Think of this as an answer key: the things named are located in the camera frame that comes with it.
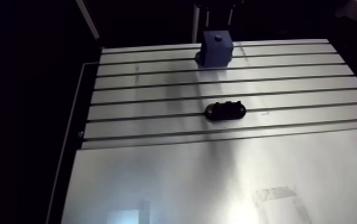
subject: metal surface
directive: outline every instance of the metal surface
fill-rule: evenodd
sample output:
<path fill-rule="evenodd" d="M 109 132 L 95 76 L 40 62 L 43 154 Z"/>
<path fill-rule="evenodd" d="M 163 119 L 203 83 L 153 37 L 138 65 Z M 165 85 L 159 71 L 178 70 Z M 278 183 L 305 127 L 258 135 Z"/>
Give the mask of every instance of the metal surface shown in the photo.
<path fill-rule="evenodd" d="M 277 41 L 241 41 L 234 42 L 234 46 L 264 46 L 264 45 L 294 45 L 306 43 L 328 43 L 326 39 L 295 39 L 295 40 L 277 40 Z M 173 49 L 200 48 L 200 43 L 189 43 L 180 45 L 156 45 L 156 46 L 136 46 L 131 48 L 104 48 L 102 54 L 116 54 L 127 52 L 144 51 L 171 51 Z"/>
<path fill-rule="evenodd" d="M 100 57 L 100 64 L 128 63 L 158 60 L 192 60 L 199 49 L 178 49 L 174 51 L 148 51 L 121 54 L 104 54 Z M 232 51 L 233 57 L 283 55 L 283 54 L 318 54 L 335 53 L 336 50 L 328 43 L 270 45 L 270 46 L 236 46 Z"/>
<path fill-rule="evenodd" d="M 357 130 L 78 151 L 62 223 L 128 222 L 357 223 Z"/>
<path fill-rule="evenodd" d="M 230 129 L 251 129 L 305 123 L 339 122 L 357 119 L 357 105 L 320 108 L 300 108 L 276 111 L 248 112 L 240 120 L 209 122 L 203 116 L 140 119 L 130 121 L 88 123 L 85 138 L 120 138 L 221 132 Z"/>
<path fill-rule="evenodd" d="M 289 79 L 260 82 L 213 83 L 96 91 L 92 103 L 154 101 L 233 95 L 277 94 L 296 91 L 323 91 L 357 88 L 356 77 Z"/>
<path fill-rule="evenodd" d="M 290 107 L 317 107 L 322 105 L 357 103 L 357 90 L 99 105 L 90 107 L 88 120 L 201 114 L 209 104 L 226 101 L 241 101 L 242 104 L 246 105 L 247 111 L 277 110 L 279 108 Z"/>
<path fill-rule="evenodd" d="M 216 70 L 197 44 L 103 50 L 63 224 L 357 223 L 357 78 L 327 40 L 235 46 Z"/>
<path fill-rule="evenodd" d="M 218 133 L 204 134 L 187 134 L 175 136 L 160 136 L 147 138 L 124 138 L 113 140 L 86 141 L 82 144 L 83 149 L 99 148 L 116 148 L 116 147 L 133 147 L 143 145 L 161 145 L 161 144 L 181 144 L 183 142 L 204 142 L 224 139 L 247 139 L 247 138 L 264 138 L 269 136 L 287 136 L 305 133 L 323 133 L 338 130 L 355 130 L 357 129 L 357 120 L 347 122 L 333 123 L 315 123 L 298 126 L 280 126 L 266 127 L 263 129 L 247 130 L 227 130 Z"/>
<path fill-rule="evenodd" d="M 95 89 L 133 88 L 156 85 L 257 81 L 321 76 L 345 76 L 353 72 L 345 64 L 323 66 L 290 66 L 258 69 L 185 71 L 176 73 L 99 77 Z"/>
<path fill-rule="evenodd" d="M 338 54 L 310 54 L 310 55 L 283 55 L 266 57 L 233 58 L 228 64 L 228 69 L 253 68 L 253 67 L 282 67 L 311 64 L 340 64 L 344 63 Z M 202 70 L 194 60 L 174 60 L 151 63 L 113 64 L 100 65 L 99 76 L 122 75 L 137 73 L 156 73 L 172 71 L 197 71 Z"/>

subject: blue block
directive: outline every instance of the blue block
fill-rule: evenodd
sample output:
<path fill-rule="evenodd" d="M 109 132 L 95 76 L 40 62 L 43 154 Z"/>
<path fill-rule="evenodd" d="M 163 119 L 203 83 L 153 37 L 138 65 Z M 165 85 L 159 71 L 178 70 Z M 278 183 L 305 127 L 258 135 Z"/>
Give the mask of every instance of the blue block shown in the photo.
<path fill-rule="evenodd" d="M 234 45 L 227 30 L 205 31 L 196 61 L 206 68 L 226 67 L 231 61 L 233 48 Z"/>

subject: sticker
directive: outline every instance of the sticker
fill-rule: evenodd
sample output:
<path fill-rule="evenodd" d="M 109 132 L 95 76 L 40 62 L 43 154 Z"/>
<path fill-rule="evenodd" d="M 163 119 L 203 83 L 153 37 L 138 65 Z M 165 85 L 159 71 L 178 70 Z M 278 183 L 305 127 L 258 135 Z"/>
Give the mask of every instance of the sticker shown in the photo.
<path fill-rule="evenodd" d="M 256 191 L 253 202 L 260 224 L 312 224 L 301 199 L 287 186 Z"/>

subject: metal frame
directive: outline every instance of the metal frame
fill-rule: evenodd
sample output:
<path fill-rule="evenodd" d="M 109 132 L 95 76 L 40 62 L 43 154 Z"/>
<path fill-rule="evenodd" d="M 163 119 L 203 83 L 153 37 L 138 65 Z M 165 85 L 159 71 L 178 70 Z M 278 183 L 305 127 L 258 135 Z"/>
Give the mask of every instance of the metal frame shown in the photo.
<path fill-rule="evenodd" d="M 92 36 L 94 36 L 96 41 L 99 41 L 100 35 L 98 32 L 98 29 L 96 28 L 96 25 L 91 17 L 91 14 L 89 13 L 89 10 L 87 9 L 84 0 L 76 0 L 77 5 L 79 7 L 79 10 L 82 13 L 83 18 L 86 21 L 86 24 L 88 25 L 89 29 L 91 30 Z"/>

